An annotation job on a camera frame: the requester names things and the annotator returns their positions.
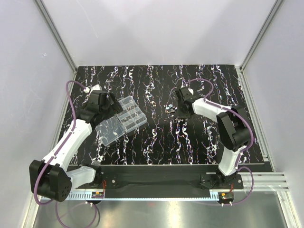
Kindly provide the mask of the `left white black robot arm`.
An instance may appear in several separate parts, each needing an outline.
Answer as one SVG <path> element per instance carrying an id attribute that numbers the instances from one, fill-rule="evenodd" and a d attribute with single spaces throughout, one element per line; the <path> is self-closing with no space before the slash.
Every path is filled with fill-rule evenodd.
<path id="1" fill-rule="evenodd" d="M 113 93 L 103 91 L 100 85 L 85 88 L 89 97 L 84 106 L 75 112 L 71 106 L 73 121 L 57 145 L 41 161 L 29 165 L 30 187 L 35 202 L 44 206 L 39 196 L 50 202 L 63 202 L 71 192 L 84 184 L 99 185 L 102 182 L 97 165 L 85 165 L 68 171 L 71 159 L 93 130 L 103 121 L 122 112 L 122 107 Z"/>

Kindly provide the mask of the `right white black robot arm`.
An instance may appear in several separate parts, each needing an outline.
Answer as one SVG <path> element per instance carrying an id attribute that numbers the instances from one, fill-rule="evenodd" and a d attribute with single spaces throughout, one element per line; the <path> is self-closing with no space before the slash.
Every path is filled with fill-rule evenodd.
<path id="1" fill-rule="evenodd" d="M 226 188 L 232 184 L 238 173 L 242 152 L 252 146 L 254 133 L 245 109 L 240 106 L 224 106 L 206 98 L 193 95 L 188 87 L 175 90 L 178 99 L 177 112 L 180 118 L 189 119 L 192 115 L 204 116 L 218 125 L 224 151 L 212 187 Z"/>

